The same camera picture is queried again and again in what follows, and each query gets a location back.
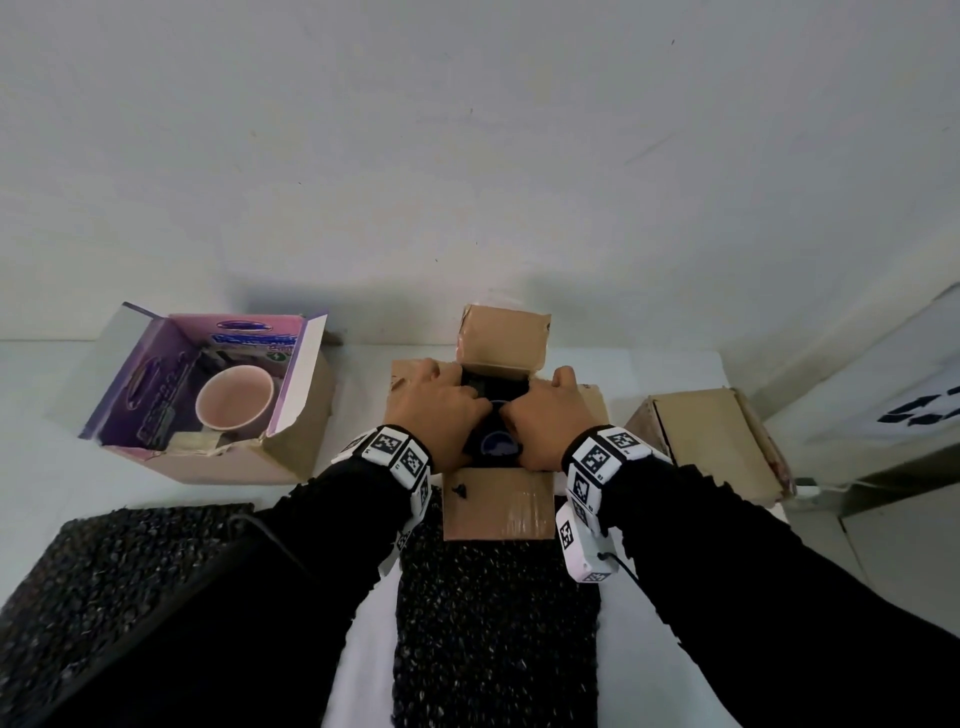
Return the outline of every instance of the black sweater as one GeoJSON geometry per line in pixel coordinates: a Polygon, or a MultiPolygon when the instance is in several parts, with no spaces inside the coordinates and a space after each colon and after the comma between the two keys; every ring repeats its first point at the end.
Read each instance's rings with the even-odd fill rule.
{"type": "MultiPolygon", "coordinates": [[[[317,725],[408,494],[349,460],[258,516],[282,546],[259,531],[231,545],[36,724],[317,725]]],[[[646,458],[604,488],[600,519],[621,529],[643,591],[742,725],[956,722],[960,640],[729,486],[646,458]]]]}

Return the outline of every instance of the textured black mat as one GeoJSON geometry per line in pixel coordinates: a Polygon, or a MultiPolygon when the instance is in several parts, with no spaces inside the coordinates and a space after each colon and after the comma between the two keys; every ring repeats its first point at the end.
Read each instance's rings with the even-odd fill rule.
{"type": "Polygon", "coordinates": [[[400,555],[394,725],[595,726],[597,586],[556,540],[445,543],[442,520],[435,497],[400,555]]]}
{"type": "Polygon", "coordinates": [[[105,647],[238,534],[251,503],[70,521],[0,611],[0,725],[56,699],[105,647]]]}

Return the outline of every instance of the person's left hand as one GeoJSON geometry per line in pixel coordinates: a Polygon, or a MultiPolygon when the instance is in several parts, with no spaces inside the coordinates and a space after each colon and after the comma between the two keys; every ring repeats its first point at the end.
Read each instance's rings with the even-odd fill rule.
{"type": "Polygon", "coordinates": [[[383,424],[399,425],[420,440],[433,458],[435,473],[466,465],[467,437],[493,410],[473,387],[460,385],[462,375],[459,364],[441,371],[436,361],[423,359],[410,379],[394,384],[387,398],[383,424]]]}

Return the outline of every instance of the forearm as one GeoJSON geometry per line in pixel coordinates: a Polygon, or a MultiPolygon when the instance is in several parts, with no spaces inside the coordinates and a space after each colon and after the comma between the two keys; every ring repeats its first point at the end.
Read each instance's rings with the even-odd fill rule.
{"type": "Polygon", "coordinates": [[[283,549],[249,525],[41,723],[316,725],[356,608],[410,516],[409,495],[386,469],[354,460],[256,516],[283,549]]]}
{"type": "Polygon", "coordinates": [[[628,463],[600,521],[623,532],[643,591],[745,726],[952,710],[960,641],[894,607],[765,509],[693,467],[628,463]],[[842,691],[791,683],[835,675],[842,691]],[[898,688],[862,700],[896,675],[898,688]]]}

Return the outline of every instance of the hand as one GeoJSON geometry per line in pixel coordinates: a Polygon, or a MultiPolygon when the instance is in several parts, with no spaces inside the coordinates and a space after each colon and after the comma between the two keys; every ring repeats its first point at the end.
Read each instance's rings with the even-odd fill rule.
{"type": "Polygon", "coordinates": [[[558,369],[552,382],[531,379],[530,391],[500,407],[500,417],[523,445],[520,465],[555,473],[563,468],[570,443],[603,424],[590,414],[572,367],[558,369]]]}
{"type": "Polygon", "coordinates": [[[448,473],[469,461],[464,455],[467,437],[493,410],[490,400],[477,397],[473,387],[460,386],[459,364],[440,367],[423,359],[413,376],[400,379],[387,398],[384,425],[411,432],[433,458],[435,473],[448,473]]]}

